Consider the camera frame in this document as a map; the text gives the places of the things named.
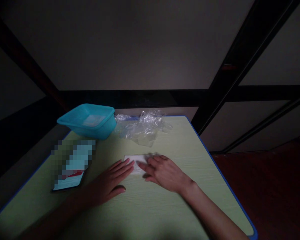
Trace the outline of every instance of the plastic container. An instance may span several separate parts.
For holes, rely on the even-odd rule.
[[[113,114],[113,107],[85,103],[58,118],[57,123],[80,136],[105,140],[117,124]]]

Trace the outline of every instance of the wooden floor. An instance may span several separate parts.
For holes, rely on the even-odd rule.
[[[299,142],[213,158],[254,223],[258,239],[300,239]]]

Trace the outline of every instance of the plastic bag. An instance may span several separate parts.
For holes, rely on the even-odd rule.
[[[169,133],[173,128],[170,123],[164,120],[164,116],[165,113],[160,110],[142,111],[140,118],[117,115],[115,132],[119,134],[120,138],[132,140],[142,146],[152,147],[158,131]]]

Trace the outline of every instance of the blue table edge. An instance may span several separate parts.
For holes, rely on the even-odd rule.
[[[241,205],[240,201],[238,200],[237,196],[235,195],[235,193],[233,192],[232,188],[230,187],[228,181],[225,179],[225,177],[223,176],[222,172],[220,171],[218,165],[216,164],[216,162],[214,161],[213,157],[211,156],[210,152],[208,151],[207,147],[204,145],[203,141],[201,140],[200,136],[198,135],[198,133],[196,132],[196,130],[194,129],[194,127],[191,124],[191,121],[189,120],[189,118],[187,116],[184,115],[177,115],[177,116],[167,116],[167,117],[186,117],[188,122],[190,123],[192,129],[194,130],[194,132],[197,134],[200,142],[202,143],[202,145],[204,146],[204,148],[206,149],[206,151],[208,152],[211,160],[213,161],[214,165],[216,166],[216,168],[218,169],[219,173],[221,174],[223,180],[226,182],[228,188],[230,189],[232,195],[234,196],[234,198],[236,199],[237,203],[239,204],[241,210],[243,211],[244,215],[246,216],[246,218],[248,219],[249,223],[252,226],[253,229],[253,235],[252,236],[248,236],[250,240],[257,240],[258,239],[258,232],[257,229],[255,228],[255,226],[253,225],[251,219],[249,218],[248,214],[246,213],[246,211],[244,210],[243,206]],[[62,140],[64,140],[69,133],[71,132],[71,130],[64,136],[64,138]],[[49,154],[45,160],[39,165],[39,167],[33,172],[33,174],[28,178],[28,180],[18,189],[18,191],[10,198],[10,200],[1,208],[0,210],[0,214],[1,212],[5,209],[5,207],[12,201],[12,199],[19,193],[19,191],[27,184],[27,182],[33,177],[33,175],[39,170],[39,168],[45,163],[45,161],[50,157],[51,154]]]

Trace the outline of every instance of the table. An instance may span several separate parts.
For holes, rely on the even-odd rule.
[[[97,141],[96,154],[84,184],[94,179],[124,155],[159,153],[171,158],[189,175],[250,239],[257,231],[219,168],[185,116],[171,116],[170,134],[158,133],[151,148],[120,139],[112,133]],[[70,132],[62,146],[50,155],[0,213],[0,238],[11,239],[44,217],[74,190],[50,193],[51,166],[60,159],[72,140],[87,140]],[[60,239],[208,239],[183,199],[141,175],[130,175],[123,182],[127,189],[102,206],[81,214]]]

